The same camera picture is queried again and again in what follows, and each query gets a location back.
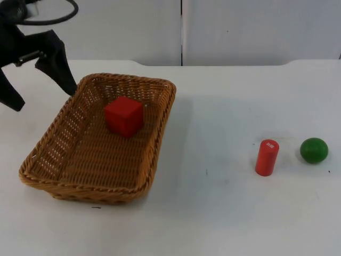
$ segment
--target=white wall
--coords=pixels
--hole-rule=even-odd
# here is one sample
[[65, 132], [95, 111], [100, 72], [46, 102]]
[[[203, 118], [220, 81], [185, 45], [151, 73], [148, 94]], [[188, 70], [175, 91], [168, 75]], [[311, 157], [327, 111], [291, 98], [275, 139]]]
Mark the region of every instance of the white wall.
[[183, 0], [184, 65], [338, 59], [340, 0]]
[[[180, 0], [76, 0], [79, 13], [54, 26], [20, 26], [25, 34], [54, 29], [69, 59], [128, 59], [145, 65], [180, 65]], [[38, 3], [39, 16], [61, 17], [65, 0]]]

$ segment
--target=green ball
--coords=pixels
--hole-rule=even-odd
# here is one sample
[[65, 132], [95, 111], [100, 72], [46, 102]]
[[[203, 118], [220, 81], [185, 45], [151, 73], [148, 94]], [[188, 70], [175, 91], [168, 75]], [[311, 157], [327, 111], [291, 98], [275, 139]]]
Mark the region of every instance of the green ball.
[[310, 138], [303, 141], [299, 152], [308, 163], [317, 164], [328, 156], [328, 146], [319, 138]]

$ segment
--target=red block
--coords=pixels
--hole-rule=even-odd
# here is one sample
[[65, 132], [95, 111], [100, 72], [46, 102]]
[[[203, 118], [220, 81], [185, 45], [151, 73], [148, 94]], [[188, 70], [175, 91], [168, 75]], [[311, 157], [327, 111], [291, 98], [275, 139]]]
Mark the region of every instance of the red block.
[[142, 103], [127, 97], [118, 97], [104, 108], [108, 129], [124, 137], [133, 136], [143, 126]]
[[261, 176], [270, 176], [275, 166], [279, 145], [274, 140], [263, 140], [259, 147], [256, 172]]

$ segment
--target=basket rim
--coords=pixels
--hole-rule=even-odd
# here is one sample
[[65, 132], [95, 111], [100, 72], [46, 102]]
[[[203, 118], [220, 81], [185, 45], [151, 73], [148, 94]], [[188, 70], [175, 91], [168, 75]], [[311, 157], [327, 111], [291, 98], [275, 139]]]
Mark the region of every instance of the basket rim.
[[149, 82], [158, 82], [158, 83], [163, 83], [166, 84], [166, 88], [170, 91], [169, 97], [168, 97], [168, 102], [167, 106], [164, 109], [164, 112], [167, 113], [167, 118], [169, 115], [169, 112], [172, 108], [173, 102], [175, 100], [175, 93], [176, 93], [176, 86], [162, 78], [150, 78], [150, 77], [143, 77], [143, 76], [135, 76], [135, 75], [124, 75], [124, 74], [110, 74], [110, 73], [94, 73], [87, 75], [83, 77], [79, 84], [77, 91], [73, 97], [70, 97], [66, 103], [63, 105], [63, 107], [60, 109], [59, 113], [57, 114], [56, 118], [53, 120], [51, 125], [48, 127], [47, 131], [44, 133], [42, 138], [37, 142], [36, 146], [33, 148], [33, 150], [30, 152], [30, 154], [25, 158], [23, 163], [20, 166], [19, 169], [19, 178], [21, 181], [29, 186], [35, 187], [37, 189], [42, 189], [45, 191], [49, 191], [49, 189], [43, 189], [39, 188], [39, 185], [51, 185], [53, 187], [66, 187], [66, 188], [73, 188], [73, 189], [80, 189], [82, 191], [96, 191], [99, 193], [120, 193], [120, 194], [136, 194], [139, 192], [144, 191], [146, 188], [151, 186], [151, 178], [152, 178], [152, 166], [155, 164], [155, 160], [158, 157], [158, 151], [157, 151], [157, 143], [161, 144], [161, 141], [158, 141], [158, 138], [162, 136], [163, 134], [163, 129], [165, 127], [161, 127], [161, 121], [162, 121], [162, 116], [159, 116], [157, 119], [157, 125], [155, 126], [155, 129], [157, 129], [157, 135], [155, 137], [155, 141], [153, 143], [154, 152], [153, 152], [153, 157], [152, 160], [150, 161], [150, 166], [148, 168], [148, 175], [145, 176], [145, 181], [142, 185], [135, 187], [135, 188], [126, 188], [126, 187], [116, 187], [116, 188], [110, 188], [110, 187], [104, 187], [104, 186], [90, 186], [90, 185], [80, 185], [80, 184], [72, 184], [72, 183], [67, 183], [67, 182], [60, 182], [57, 180], [52, 180], [52, 179], [41, 179], [40, 177], [28, 173], [28, 171], [31, 169], [33, 164], [35, 163], [36, 159], [33, 160], [33, 156], [35, 156], [40, 149], [43, 149], [44, 146], [47, 144], [49, 139], [51, 139], [52, 134], [54, 134], [54, 131], [60, 126], [62, 122], [62, 117], [64, 115], [67, 115], [67, 113], [70, 111], [70, 108], [68, 106], [72, 106], [75, 102], [77, 102], [78, 98], [81, 96], [81, 93], [87, 85], [87, 82], [89, 80], [95, 79], [98, 76], [108, 76], [108, 77], [114, 77], [114, 76], [119, 76], [122, 78], [128, 78], [128, 79], [144, 79]]

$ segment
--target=wicker basket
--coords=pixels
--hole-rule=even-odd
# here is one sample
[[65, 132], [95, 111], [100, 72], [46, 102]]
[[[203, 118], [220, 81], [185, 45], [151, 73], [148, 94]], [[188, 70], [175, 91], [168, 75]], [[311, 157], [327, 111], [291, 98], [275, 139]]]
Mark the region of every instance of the wicker basket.
[[[54, 198], [115, 204], [152, 185], [176, 87], [128, 75], [84, 77], [20, 167], [23, 183]], [[144, 126], [126, 139], [107, 130], [103, 108], [118, 96], [144, 104]]]

